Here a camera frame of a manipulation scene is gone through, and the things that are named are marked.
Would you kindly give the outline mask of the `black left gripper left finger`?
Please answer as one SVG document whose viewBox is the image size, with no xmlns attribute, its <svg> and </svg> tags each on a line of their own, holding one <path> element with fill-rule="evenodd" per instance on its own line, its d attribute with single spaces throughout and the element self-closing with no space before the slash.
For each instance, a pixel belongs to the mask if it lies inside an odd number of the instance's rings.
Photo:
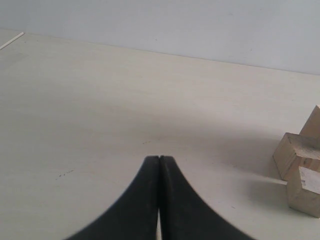
<svg viewBox="0 0 320 240">
<path fill-rule="evenodd" d="M 155 240 L 160 158 L 147 156 L 125 192 L 69 240 Z"/>
</svg>

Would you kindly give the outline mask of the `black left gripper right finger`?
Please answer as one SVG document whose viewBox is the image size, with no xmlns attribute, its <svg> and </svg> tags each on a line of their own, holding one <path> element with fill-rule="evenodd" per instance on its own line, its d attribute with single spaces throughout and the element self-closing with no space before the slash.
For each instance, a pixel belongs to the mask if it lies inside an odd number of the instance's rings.
<svg viewBox="0 0 320 240">
<path fill-rule="evenodd" d="M 172 156 L 161 156 L 159 213 L 163 240 L 251 240 L 195 192 Z"/>
</svg>

